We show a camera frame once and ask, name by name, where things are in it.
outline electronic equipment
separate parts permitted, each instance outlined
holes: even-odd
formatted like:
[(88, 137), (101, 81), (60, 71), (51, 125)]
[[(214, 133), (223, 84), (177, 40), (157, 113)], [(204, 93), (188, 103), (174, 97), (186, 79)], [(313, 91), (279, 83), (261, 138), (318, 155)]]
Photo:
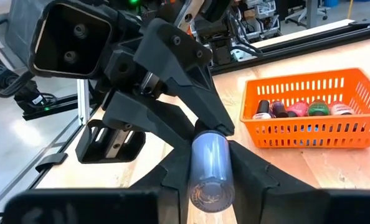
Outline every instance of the electronic equipment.
[[(218, 212), (232, 204), (240, 224), (370, 223), (370, 190), (316, 189), (239, 143), (226, 140), (235, 127), (208, 69), (212, 53), (184, 31), (199, 11), (210, 22), (223, 14), (231, 18), (222, 10), (229, 3), (187, 1), (176, 19), (169, 20), (174, 23), (158, 17), (144, 26), (127, 12), (96, 1), (66, 0), (62, 5), (59, 0), (13, 0), (7, 42), (32, 73), (95, 79), (109, 89), (102, 104), (103, 118), (89, 121), (79, 140), (75, 150), (79, 162), (133, 161), (146, 141), (145, 132), (157, 135), (174, 149), (128, 189), (28, 190), (8, 202), (2, 222), (185, 224), (191, 198), (206, 212)], [(68, 47), (52, 34), (45, 36), (48, 43), (56, 43), (52, 58), (45, 52), (38, 54), (39, 40), (44, 41), (43, 26), (57, 7), (84, 14), (84, 21), (64, 13), (55, 15), (67, 22), (59, 24), (66, 30), (60, 33), (62, 37), (74, 38), (79, 22), (85, 27), (98, 24), (101, 27), (89, 31), (108, 34), (99, 37), (103, 45), (98, 43), (91, 50), (99, 53), (97, 57), (80, 54), (85, 47), (81, 38)], [(25, 29), (23, 22), (31, 29)], [(71, 50), (78, 51), (78, 60), (71, 62), (73, 67), (61, 65), (67, 63), (64, 58)], [(37, 63), (41, 60), (56, 64), (41, 66)], [(75, 65), (88, 60), (86, 70)], [(155, 83), (146, 91), (144, 82), (152, 77)], [(6, 97), (1, 94), (6, 89), (0, 89), (0, 97)], [(160, 94), (178, 96), (199, 118), (196, 124), (180, 107), (158, 101)]]

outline orange plastic basket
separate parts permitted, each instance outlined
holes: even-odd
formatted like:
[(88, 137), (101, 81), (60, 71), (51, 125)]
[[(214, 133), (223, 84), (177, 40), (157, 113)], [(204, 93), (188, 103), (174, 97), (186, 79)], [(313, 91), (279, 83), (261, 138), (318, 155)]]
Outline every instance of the orange plastic basket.
[[(356, 114), (253, 120), (259, 101), (290, 106), (299, 100), (342, 101)], [(240, 120), (257, 147), (370, 146), (370, 79), (357, 68), (250, 80), (243, 95)]]

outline wooden tabletop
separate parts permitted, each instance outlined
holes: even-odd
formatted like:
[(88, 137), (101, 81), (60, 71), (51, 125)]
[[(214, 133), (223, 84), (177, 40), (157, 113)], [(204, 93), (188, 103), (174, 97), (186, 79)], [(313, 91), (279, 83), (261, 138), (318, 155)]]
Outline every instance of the wooden tabletop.
[[(315, 29), (319, 31), (332, 29), (348, 22), (341, 21)], [(304, 34), (299, 32), (298, 35), (293, 34), (292, 38), (301, 35)], [(245, 126), (239, 121), (246, 80), (350, 67), (359, 67), (370, 77), (370, 40), (214, 77), (217, 91), (236, 126), (235, 135), (231, 139), (312, 186), (370, 189), (370, 148), (257, 149)], [(161, 100), (179, 105), (189, 115), (189, 119), (196, 121), (195, 115), (177, 98), (162, 96)], [(103, 112), (98, 110), (94, 118), (102, 116)], [(66, 161), (60, 166), (53, 167), (38, 188), (127, 187), (149, 172), (172, 149), (153, 134), (147, 134), (147, 142), (134, 162), (83, 165), (77, 161), (74, 152), (79, 136), (67, 148), (66, 153), (69, 156)], [(190, 203), (188, 223), (236, 223), (236, 221), (232, 207), (221, 213), (206, 214)]]

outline floor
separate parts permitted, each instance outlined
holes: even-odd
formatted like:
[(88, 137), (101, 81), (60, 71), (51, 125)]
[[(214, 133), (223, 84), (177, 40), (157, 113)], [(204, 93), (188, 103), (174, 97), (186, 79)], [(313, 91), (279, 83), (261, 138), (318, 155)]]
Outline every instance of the floor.
[[(9, 3), (10, 0), (0, 0), (0, 13), (9, 10)], [(341, 1), (339, 6), (330, 9), (328, 20), (318, 18), (318, 25), (346, 19), (348, 6), (349, 2)], [(366, 17), (370, 17), (370, 2), (355, 2), (351, 19), (361, 20)], [(283, 22), (281, 26), (283, 34), (305, 29), (292, 23)], [(77, 91), (75, 80), (36, 78), (36, 82), (39, 90), (56, 96)], [(77, 127), (76, 111), (32, 121), (24, 121), (21, 114), (21, 109), (13, 99), (0, 99), (0, 211), (9, 197), (24, 190), (34, 180), (37, 175), (34, 164), (41, 157), (59, 149), (51, 143), (65, 141)], [(57, 139), (62, 130), (65, 132)]]

